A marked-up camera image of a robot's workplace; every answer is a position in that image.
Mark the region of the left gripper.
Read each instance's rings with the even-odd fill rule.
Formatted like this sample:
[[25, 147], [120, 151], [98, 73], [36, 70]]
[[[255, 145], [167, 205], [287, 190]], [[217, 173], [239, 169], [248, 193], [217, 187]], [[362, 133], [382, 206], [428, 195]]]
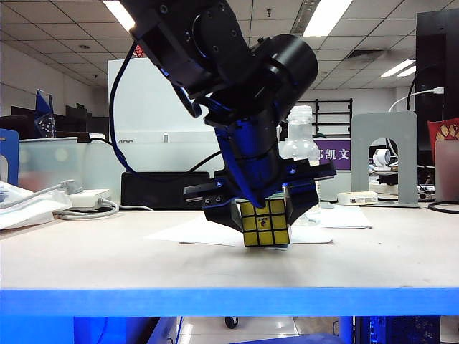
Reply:
[[187, 186], [186, 201], [202, 202], [207, 221], [243, 232], [242, 217], [233, 199], [246, 199], [263, 207], [265, 198], [285, 186], [288, 225], [312, 224], [317, 206], [316, 181], [336, 175], [332, 163], [312, 166], [308, 160], [283, 159], [278, 150], [276, 125], [233, 123], [214, 128], [224, 169], [209, 183]]

